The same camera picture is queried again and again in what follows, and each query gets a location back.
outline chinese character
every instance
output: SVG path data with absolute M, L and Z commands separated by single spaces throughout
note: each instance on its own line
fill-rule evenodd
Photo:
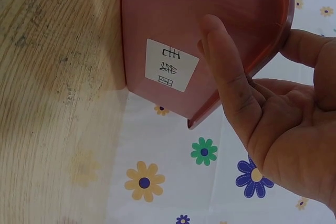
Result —
M 162 55 L 164 56 L 168 56 L 169 58 L 173 57 L 177 57 L 178 59 L 180 59 L 180 51 L 176 50 L 175 48 L 169 47 L 169 50 L 167 49 L 163 49 L 162 50 Z
M 167 73 L 171 73 L 171 74 L 176 74 L 177 72 L 176 72 L 176 70 L 177 70 L 177 68 L 176 67 L 174 67 L 173 65 L 169 65 L 169 64 L 167 64 L 167 63 L 161 63 L 161 68 L 160 68 L 160 70 L 162 70 L 162 71 L 166 71 Z
M 165 77 L 163 77 L 163 76 L 159 76 L 158 82 L 159 82 L 159 83 L 162 83 L 162 84 L 164 84 L 164 85 L 167 85 L 167 86 L 169 86 L 169 87 L 172 87 L 174 81 L 173 81 L 173 80 L 170 80 L 170 79 L 168 79 L 168 78 L 165 78 Z

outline wood grain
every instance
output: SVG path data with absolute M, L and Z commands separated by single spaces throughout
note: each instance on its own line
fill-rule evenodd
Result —
M 0 0 L 0 224 L 104 223 L 123 88 L 120 0 Z

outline floral tablecloth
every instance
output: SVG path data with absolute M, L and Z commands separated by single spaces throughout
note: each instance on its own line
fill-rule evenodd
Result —
M 336 36 L 336 0 L 296 0 L 293 28 Z M 258 75 L 312 84 L 277 55 Z M 113 166 L 108 224 L 335 223 L 323 204 L 262 176 L 219 108 L 195 130 L 129 94 Z

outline yellow flower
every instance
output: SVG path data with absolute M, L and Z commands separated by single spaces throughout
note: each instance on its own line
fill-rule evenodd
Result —
M 91 181 L 97 181 L 96 170 L 100 165 L 93 159 L 93 152 L 78 152 L 70 163 L 71 182 L 74 185 L 88 187 Z
M 164 107 L 161 106 L 156 106 L 154 109 L 157 111 L 158 115 L 165 116 L 169 113 L 169 110 L 166 110 Z
M 137 163 L 138 171 L 134 169 L 127 170 L 127 176 L 132 179 L 125 183 L 126 190 L 134 190 L 132 197 L 135 200 L 140 200 L 142 196 L 145 201 L 152 202 L 153 194 L 161 195 L 163 189 L 158 186 L 165 181 L 165 177 L 161 174 L 156 174 L 158 166 L 151 164 L 146 168 L 146 164 L 142 161 Z
M 328 16 L 331 16 L 331 15 L 334 14 L 334 9 L 329 7 L 329 6 L 328 7 L 322 7 L 320 9 L 320 11 L 321 11 L 321 15 L 323 15 L 324 17 L 328 17 Z
M 302 9 L 303 8 L 303 0 L 295 0 L 295 8 Z
M 298 204 L 296 205 L 296 207 L 301 211 L 301 210 L 304 210 L 304 208 L 306 207 L 307 205 L 307 202 L 308 202 L 309 199 L 307 198 L 301 198 L 299 201 L 298 201 Z

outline pink plastic tray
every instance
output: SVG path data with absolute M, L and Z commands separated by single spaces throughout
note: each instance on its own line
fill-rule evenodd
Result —
M 197 50 L 197 21 L 218 16 L 253 76 L 285 42 L 293 13 L 294 0 L 122 0 L 128 88 L 187 118 L 192 129 L 220 105 Z

